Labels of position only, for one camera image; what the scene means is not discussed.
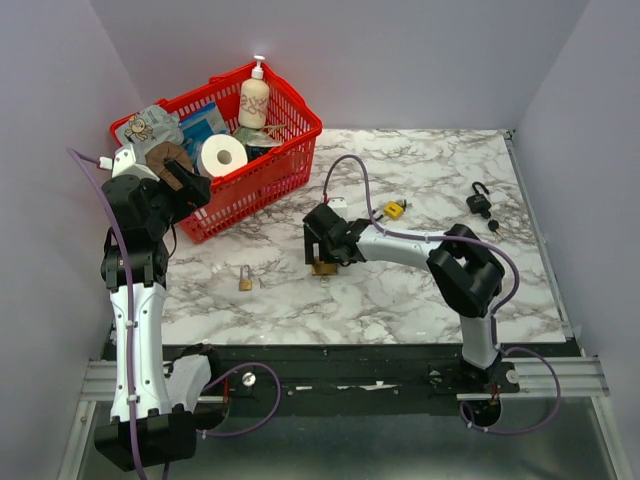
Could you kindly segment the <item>large brass padlock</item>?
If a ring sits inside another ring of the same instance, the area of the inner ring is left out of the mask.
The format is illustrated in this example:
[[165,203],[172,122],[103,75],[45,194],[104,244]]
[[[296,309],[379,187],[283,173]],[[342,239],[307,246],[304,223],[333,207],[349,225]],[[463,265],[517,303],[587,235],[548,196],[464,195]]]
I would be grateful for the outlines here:
[[311,273],[313,276],[331,276],[336,275],[339,265],[336,263],[326,263],[319,259],[315,259],[311,265]]

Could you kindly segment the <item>cream lotion pump bottle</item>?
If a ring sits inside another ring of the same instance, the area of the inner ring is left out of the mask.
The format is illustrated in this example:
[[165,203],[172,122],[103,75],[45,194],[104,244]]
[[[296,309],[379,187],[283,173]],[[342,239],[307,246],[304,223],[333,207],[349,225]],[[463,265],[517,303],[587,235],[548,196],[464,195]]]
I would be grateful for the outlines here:
[[255,55],[251,76],[241,85],[238,121],[242,127],[262,129],[266,125],[270,88],[264,81],[265,57]]

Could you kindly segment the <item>yellow padlock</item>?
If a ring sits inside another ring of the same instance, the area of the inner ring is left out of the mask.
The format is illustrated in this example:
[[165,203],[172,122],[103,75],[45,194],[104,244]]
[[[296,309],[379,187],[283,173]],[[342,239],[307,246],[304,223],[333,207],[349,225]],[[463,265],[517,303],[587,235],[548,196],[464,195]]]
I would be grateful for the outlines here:
[[398,220],[404,215],[406,209],[406,200],[390,201],[384,206],[383,214],[391,220]]

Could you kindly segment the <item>red plastic basket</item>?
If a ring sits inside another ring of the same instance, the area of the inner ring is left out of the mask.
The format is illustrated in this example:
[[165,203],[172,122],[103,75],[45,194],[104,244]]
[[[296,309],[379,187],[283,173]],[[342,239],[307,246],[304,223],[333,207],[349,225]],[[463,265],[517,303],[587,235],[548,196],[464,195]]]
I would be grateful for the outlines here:
[[[185,120],[213,104],[226,130],[240,127],[241,84],[250,77],[255,61],[214,76],[193,90],[155,104]],[[304,186],[310,178],[316,138],[322,122],[303,97],[268,65],[262,66],[270,95],[266,123],[275,127],[270,134],[278,145],[247,165],[211,181],[209,204],[196,210],[180,227],[190,240],[202,243],[239,221]]]

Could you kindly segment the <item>green patterned packet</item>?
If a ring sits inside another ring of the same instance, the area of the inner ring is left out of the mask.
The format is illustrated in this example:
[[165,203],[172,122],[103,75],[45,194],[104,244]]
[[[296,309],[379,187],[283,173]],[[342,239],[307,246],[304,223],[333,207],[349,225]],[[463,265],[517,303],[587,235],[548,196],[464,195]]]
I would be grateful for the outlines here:
[[266,125],[260,129],[241,126],[232,136],[244,147],[275,148],[283,144],[282,140],[275,137],[283,128],[283,125]]

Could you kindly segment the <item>black padlock with keys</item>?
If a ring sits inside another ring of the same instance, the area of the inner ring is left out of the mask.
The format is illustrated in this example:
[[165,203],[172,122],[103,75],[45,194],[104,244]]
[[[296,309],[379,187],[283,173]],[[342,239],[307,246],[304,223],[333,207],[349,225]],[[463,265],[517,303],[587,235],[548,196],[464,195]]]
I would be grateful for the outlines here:
[[487,228],[496,238],[504,238],[499,221],[491,213],[492,204],[488,198],[488,188],[479,181],[471,184],[473,194],[466,198],[466,204],[473,215],[479,215],[487,223]]

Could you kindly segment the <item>brown tape roll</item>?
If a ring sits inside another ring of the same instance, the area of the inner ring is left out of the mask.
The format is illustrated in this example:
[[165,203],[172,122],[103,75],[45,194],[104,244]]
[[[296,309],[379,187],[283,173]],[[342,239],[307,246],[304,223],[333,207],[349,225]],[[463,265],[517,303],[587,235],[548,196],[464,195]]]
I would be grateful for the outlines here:
[[193,172],[193,165],[187,151],[178,144],[165,141],[151,148],[146,154],[146,165],[160,179],[164,180],[173,190],[180,190],[181,181],[166,167],[165,162],[176,160],[183,168]]

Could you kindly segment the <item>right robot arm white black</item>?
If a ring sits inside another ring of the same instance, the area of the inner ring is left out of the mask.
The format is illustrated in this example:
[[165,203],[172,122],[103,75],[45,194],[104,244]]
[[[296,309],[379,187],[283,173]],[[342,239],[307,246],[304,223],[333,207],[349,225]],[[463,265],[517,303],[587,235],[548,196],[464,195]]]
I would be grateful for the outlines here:
[[491,308],[502,291],[505,270],[490,249],[466,226],[443,234],[383,232],[369,219],[352,222],[321,203],[303,218],[305,263],[348,266],[381,261],[431,273],[445,303],[460,317],[460,379],[480,392],[496,380],[499,357]]

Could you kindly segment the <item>grey cartoon pouch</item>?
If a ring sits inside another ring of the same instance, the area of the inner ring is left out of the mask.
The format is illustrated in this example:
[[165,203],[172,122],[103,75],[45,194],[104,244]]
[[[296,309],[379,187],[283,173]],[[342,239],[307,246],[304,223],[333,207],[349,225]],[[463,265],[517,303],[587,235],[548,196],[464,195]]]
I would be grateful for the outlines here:
[[179,115],[158,105],[146,107],[126,118],[116,128],[115,135],[122,145],[132,144],[135,152],[142,156],[161,143],[181,145],[184,141]]

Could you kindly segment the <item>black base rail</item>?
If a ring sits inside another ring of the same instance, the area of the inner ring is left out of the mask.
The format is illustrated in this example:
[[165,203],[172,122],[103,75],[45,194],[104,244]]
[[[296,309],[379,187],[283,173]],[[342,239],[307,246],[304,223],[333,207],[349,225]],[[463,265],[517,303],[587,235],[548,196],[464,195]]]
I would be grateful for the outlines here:
[[485,370],[452,345],[273,345],[183,349],[149,353],[117,348],[110,364],[110,422],[159,426],[193,420],[198,428],[222,419],[273,416],[335,417],[426,413],[455,416],[459,396],[487,404],[517,384],[514,366],[496,359]]

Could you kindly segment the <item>white toilet paper roll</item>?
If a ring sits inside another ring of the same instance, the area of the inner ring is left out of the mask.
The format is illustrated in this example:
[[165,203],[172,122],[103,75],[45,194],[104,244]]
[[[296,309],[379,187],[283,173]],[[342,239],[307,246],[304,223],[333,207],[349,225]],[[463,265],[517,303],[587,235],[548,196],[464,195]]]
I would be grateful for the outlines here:
[[197,156],[197,168],[210,179],[224,177],[248,163],[245,146],[231,135],[215,134],[202,144]]

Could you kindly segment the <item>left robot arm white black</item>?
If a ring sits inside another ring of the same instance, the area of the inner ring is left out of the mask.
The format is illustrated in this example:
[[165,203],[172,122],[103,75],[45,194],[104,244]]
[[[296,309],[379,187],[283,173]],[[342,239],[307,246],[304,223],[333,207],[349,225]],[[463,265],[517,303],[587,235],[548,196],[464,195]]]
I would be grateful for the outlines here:
[[124,472],[192,457],[196,406],[222,380],[210,347],[163,357],[161,324],[170,254],[167,232],[211,198],[210,182],[178,160],[172,176],[123,173],[100,188],[110,221],[101,264],[116,332],[116,383],[108,425],[94,434],[99,453]]

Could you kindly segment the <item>small brass padlock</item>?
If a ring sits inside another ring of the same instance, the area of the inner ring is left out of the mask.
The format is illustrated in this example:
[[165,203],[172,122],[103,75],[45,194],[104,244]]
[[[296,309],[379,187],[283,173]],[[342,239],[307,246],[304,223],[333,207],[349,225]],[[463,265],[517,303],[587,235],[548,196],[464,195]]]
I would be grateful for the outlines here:
[[245,264],[240,267],[238,289],[240,292],[248,292],[253,288],[251,267]]

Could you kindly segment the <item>blue plastic package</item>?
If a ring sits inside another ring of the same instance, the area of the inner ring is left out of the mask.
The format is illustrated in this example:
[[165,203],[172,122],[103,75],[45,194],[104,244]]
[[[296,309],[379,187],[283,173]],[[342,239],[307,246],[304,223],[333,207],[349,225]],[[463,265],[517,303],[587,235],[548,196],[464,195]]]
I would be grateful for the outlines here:
[[196,112],[182,119],[179,123],[183,134],[183,143],[204,142],[208,137],[230,132],[215,102],[206,104]]

